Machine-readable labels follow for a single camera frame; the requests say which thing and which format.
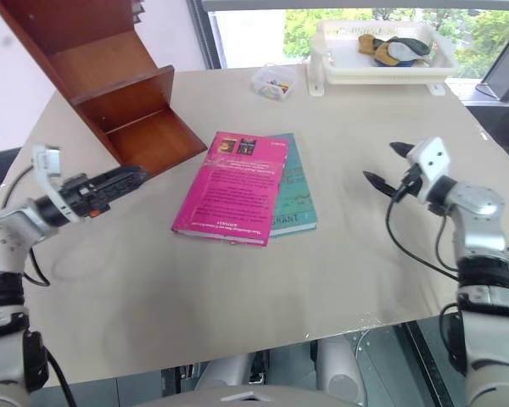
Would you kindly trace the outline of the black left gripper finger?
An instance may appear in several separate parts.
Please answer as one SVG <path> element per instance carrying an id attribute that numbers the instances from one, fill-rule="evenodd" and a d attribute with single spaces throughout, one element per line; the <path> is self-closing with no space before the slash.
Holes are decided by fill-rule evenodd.
<path id="1" fill-rule="evenodd" d="M 109 197 L 120 198 L 138 189 L 148 174 L 124 174 L 109 184 Z"/>
<path id="2" fill-rule="evenodd" d="M 108 182 L 143 184 L 150 176 L 150 173 L 140 166 L 123 165 L 105 173 Z"/>

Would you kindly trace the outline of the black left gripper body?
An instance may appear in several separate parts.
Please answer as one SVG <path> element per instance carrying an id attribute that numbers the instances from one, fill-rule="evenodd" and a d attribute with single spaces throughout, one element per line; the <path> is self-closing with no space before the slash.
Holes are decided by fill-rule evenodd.
<path id="1" fill-rule="evenodd" d="M 81 218 L 96 217 L 110 209 L 111 196 L 104 191 L 104 184 L 110 176 L 110 171 L 93 177 L 80 173 L 68 178 L 60 187 L 59 194 Z"/>

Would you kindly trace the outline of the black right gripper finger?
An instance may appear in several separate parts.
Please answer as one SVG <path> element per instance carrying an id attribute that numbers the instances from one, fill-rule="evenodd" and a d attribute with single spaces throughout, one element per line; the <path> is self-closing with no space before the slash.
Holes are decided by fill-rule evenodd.
<path id="1" fill-rule="evenodd" d="M 363 171 L 363 175 L 368 180 L 368 182 L 380 193 L 387 197 L 394 196 L 394 188 L 390 186 L 381 176 L 366 170 Z"/>
<path id="2" fill-rule="evenodd" d="M 406 142 L 391 142 L 389 146 L 392 150 L 397 153 L 401 158 L 406 158 L 408 153 L 415 147 L 414 144 Z"/>

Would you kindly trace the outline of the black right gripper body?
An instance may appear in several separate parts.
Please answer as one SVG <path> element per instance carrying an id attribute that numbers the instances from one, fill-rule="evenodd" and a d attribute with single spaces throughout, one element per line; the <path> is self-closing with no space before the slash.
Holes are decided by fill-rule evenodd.
<path id="1" fill-rule="evenodd" d="M 397 187 L 392 199 L 401 200 L 406 195 L 417 197 L 422 188 L 422 170 L 418 164 L 414 164 L 404 175 L 401 184 Z"/>

